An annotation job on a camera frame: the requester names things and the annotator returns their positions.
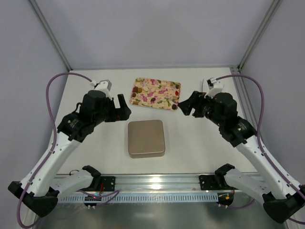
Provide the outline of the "gold tin lid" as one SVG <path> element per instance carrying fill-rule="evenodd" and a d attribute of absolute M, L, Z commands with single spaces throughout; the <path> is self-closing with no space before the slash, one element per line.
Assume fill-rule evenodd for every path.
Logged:
<path fill-rule="evenodd" d="M 128 123 L 128 153 L 165 151 L 165 137 L 161 120 Z"/>

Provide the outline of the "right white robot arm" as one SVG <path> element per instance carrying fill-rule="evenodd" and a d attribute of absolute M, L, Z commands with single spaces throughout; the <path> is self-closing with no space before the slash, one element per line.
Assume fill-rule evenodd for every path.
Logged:
<path fill-rule="evenodd" d="M 242 153 L 264 179 L 262 184 L 225 164 L 215 171 L 215 180 L 221 188 L 239 189 L 263 205 L 268 216 L 284 223 L 305 205 L 305 187 L 292 179 L 276 162 L 270 152 L 258 143 L 257 131 L 238 116 L 237 102 L 229 93 L 218 93 L 213 98 L 194 91 L 178 107 L 184 115 L 207 118 L 219 128 L 222 138 Z"/>

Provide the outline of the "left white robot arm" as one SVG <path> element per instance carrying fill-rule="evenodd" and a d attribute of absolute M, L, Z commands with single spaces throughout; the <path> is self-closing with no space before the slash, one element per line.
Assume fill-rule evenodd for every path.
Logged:
<path fill-rule="evenodd" d="M 102 182 L 101 173 L 84 166 L 77 173 L 55 181 L 55 176 L 70 154 L 102 122 L 126 121 L 132 113 L 123 94 L 118 94 L 119 107 L 102 91 L 88 91 L 76 109 L 63 117 L 56 129 L 56 140 L 46 150 L 32 171 L 22 180 L 10 183 L 8 190 L 39 217 L 45 217 L 61 198 L 86 189 L 95 191 Z"/>

